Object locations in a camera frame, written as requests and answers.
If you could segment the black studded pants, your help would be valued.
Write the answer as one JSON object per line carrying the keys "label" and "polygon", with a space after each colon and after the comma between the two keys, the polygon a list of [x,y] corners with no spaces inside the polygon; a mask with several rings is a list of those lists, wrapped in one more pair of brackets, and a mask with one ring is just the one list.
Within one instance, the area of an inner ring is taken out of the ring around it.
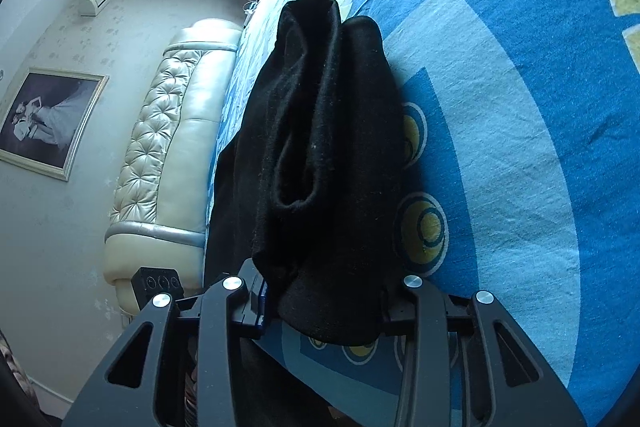
{"label": "black studded pants", "polygon": [[294,0],[214,176],[205,280],[252,260],[270,306],[304,335],[372,343],[398,282],[394,213],[404,114],[370,17]]}

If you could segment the cream tufted leather headboard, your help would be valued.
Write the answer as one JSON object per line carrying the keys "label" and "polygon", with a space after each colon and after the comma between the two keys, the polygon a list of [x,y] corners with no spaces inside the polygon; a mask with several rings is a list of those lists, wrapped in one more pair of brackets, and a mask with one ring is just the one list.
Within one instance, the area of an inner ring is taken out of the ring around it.
{"label": "cream tufted leather headboard", "polygon": [[202,287],[210,165],[241,35],[218,18],[181,29],[146,92],[104,236],[104,279],[128,317],[141,268],[176,270],[186,295]]}

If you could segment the framed wedding photo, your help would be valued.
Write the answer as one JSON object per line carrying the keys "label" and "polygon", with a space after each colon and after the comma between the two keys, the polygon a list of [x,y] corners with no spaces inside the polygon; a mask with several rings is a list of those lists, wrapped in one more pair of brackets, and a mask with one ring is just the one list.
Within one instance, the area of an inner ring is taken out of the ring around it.
{"label": "framed wedding photo", "polygon": [[107,75],[29,68],[3,100],[1,160],[66,182]]}

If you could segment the blue patterned bed sheet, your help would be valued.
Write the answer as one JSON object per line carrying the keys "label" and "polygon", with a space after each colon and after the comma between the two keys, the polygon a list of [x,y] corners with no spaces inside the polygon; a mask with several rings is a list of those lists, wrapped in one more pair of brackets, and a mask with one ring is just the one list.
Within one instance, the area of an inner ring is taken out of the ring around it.
{"label": "blue patterned bed sheet", "polygon": [[[216,136],[290,0],[260,0]],[[405,116],[395,245],[491,291],[597,425],[639,365],[639,0],[336,0],[380,28]]]}

